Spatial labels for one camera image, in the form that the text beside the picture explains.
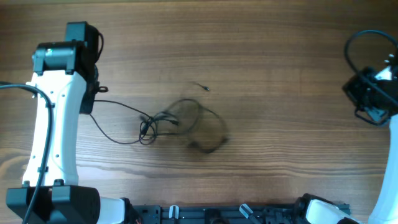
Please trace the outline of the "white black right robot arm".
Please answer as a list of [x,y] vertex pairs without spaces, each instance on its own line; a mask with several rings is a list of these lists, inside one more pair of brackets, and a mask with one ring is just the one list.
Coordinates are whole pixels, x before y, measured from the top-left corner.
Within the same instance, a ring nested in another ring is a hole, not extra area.
[[289,117],[276,142],[282,177],[211,179],[215,202],[288,201],[305,193],[351,205],[366,221],[382,186],[389,132],[353,116],[340,86],[352,71],[345,60],[294,57],[286,71],[294,94],[280,103]]

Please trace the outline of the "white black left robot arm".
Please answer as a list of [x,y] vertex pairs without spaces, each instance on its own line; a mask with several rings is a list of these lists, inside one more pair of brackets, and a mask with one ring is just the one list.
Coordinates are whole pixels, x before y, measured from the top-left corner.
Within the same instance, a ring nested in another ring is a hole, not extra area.
[[34,140],[19,188],[6,204],[24,223],[141,223],[127,198],[102,197],[79,184],[76,166],[78,118],[93,110],[103,91],[96,63],[104,39],[87,22],[70,22],[62,42],[37,46],[33,76],[20,89],[37,99]]

